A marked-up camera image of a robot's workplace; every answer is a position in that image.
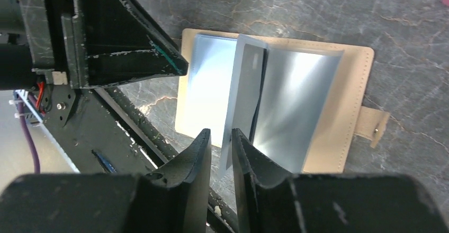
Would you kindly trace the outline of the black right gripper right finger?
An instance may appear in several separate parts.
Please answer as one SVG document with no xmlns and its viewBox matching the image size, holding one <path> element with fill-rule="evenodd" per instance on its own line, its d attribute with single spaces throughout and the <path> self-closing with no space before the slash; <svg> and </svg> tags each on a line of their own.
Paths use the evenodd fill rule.
<svg viewBox="0 0 449 233">
<path fill-rule="evenodd" d="M 231 132 L 240 232 L 448 232 L 425 187 L 404 174 L 293 174 Z"/>
</svg>

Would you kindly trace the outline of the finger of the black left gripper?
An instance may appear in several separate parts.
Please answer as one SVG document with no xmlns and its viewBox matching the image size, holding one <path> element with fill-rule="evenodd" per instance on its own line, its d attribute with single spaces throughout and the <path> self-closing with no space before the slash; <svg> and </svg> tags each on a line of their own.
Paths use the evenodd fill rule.
<svg viewBox="0 0 449 233">
<path fill-rule="evenodd" d="M 159 24 L 149 15 L 137 0 L 119 0 L 128 13 L 140 24 L 150 39 L 155 44 L 168 49 L 170 52 L 179 53 L 177 44 L 159 26 Z"/>
</svg>

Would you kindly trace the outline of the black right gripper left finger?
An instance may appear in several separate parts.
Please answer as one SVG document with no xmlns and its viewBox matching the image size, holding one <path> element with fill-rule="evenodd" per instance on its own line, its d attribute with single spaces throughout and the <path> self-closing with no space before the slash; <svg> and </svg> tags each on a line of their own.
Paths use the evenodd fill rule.
<svg viewBox="0 0 449 233">
<path fill-rule="evenodd" d="M 205 232 L 211 131 L 143 174 L 29 174 L 1 195 L 1 232 Z"/>
</svg>

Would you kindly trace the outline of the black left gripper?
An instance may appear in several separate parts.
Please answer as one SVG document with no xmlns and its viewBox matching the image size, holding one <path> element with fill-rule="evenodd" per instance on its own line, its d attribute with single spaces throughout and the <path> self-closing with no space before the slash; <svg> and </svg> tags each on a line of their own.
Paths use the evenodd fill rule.
<svg viewBox="0 0 449 233">
<path fill-rule="evenodd" d="M 1 0 L 1 89 L 106 87 L 187 74 L 119 0 Z"/>
</svg>

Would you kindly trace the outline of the beige leather card holder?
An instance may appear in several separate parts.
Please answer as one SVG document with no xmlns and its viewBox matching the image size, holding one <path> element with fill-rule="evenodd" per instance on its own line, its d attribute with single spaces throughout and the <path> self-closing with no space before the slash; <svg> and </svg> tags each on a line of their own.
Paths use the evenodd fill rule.
<svg viewBox="0 0 449 233">
<path fill-rule="evenodd" d="M 175 129 L 212 132 L 221 149 L 217 175 L 232 166 L 231 129 L 245 44 L 267 49 L 254 139 L 250 143 L 292 173 L 341 173 L 352 137 L 375 147 L 390 113 L 362 105 L 374 60 L 369 47 L 185 29 Z"/>
</svg>

